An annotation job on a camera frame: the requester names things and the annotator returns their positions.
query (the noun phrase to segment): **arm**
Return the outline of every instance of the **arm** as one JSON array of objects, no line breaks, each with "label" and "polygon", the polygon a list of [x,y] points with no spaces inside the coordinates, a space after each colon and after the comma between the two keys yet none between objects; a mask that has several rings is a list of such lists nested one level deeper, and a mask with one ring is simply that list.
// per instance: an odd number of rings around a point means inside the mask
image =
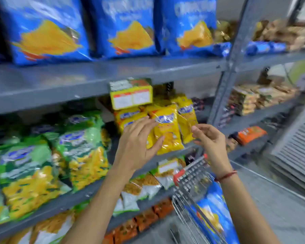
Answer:
[{"label": "arm", "polygon": [[161,148],[164,137],[146,149],[147,137],[157,126],[144,117],[127,126],[120,138],[112,168],[89,206],[60,242],[61,244],[102,243],[116,202],[133,173],[149,161]]},{"label": "arm", "polygon": [[[225,135],[208,124],[192,127],[195,143],[204,147],[210,167],[218,178],[233,171],[226,152]],[[280,244],[257,209],[237,174],[221,181],[221,188],[241,244]]]}]

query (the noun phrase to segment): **slatted panel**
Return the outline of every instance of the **slatted panel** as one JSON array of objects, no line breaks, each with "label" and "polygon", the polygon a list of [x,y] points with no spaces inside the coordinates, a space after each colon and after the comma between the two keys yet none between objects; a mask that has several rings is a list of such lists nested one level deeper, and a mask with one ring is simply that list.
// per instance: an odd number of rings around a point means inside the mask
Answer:
[{"label": "slatted panel", "polygon": [[271,154],[305,177],[305,108],[276,143]]}]

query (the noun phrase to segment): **gray floor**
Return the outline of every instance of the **gray floor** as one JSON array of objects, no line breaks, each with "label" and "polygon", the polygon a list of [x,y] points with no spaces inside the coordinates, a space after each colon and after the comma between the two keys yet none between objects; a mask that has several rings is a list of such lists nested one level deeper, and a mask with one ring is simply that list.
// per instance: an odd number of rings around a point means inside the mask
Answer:
[{"label": "gray floor", "polygon": [[[292,187],[285,184],[284,181],[273,175],[264,166],[257,166],[250,159],[244,165],[248,169],[238,166],[238,174],[280,241],[283,244],[305,243],[305,199],[285,189],[286,187]],[[285,187],[282,188],[277,184],[271,183],[253,173],[253,171],[276,182],[279,181]],[[170,233],[170,228],[173,224],[176,224],[179,229],[181,243],[192,243],[187,230],[175,213],[130,243],[174,243]]]}]

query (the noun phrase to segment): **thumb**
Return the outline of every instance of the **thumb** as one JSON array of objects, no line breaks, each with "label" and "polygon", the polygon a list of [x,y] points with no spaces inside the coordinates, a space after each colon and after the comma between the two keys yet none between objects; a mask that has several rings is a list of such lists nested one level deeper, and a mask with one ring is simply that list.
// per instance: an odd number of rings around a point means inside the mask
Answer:
[{"label": "thumb", "polygon": [[148,160],[152,159],[153,156],[156,155],[157,151],[160,150],[160,148],[163,146],[164,139],[165,139],[164,135],[159,137],[159,139],[156,141],[156,143],[150,149],[147,150],[146,158]]},{"label": "thumb", "polygon": [[204,147],[211,142],[211,139],[209,139],[202,130],[200,130],[196,126],[192,126],[191,128],[192,133],[203,143]]}]

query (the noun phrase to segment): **bracelet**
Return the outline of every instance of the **bracelet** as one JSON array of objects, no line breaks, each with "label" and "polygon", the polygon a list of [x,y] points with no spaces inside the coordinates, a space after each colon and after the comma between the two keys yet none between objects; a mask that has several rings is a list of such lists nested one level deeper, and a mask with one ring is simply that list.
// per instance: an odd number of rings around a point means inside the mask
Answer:
[{"label": "bracelet", "polygon": [[228,177],[231,177],[232,175],[234,175],[234,174],[237,174],[237,171],[236,170],[233,170],[232,172],[230,172],[230,173],[227,173],[226,175],[224,175],[224,176],[222,176],[222,177],[220,177],[220,178],[215,178],[215,182],[220,182],[220,181],[222,181],[222,180],[224,180],[224,179],[226,179],[226,178],[228,178]]}]

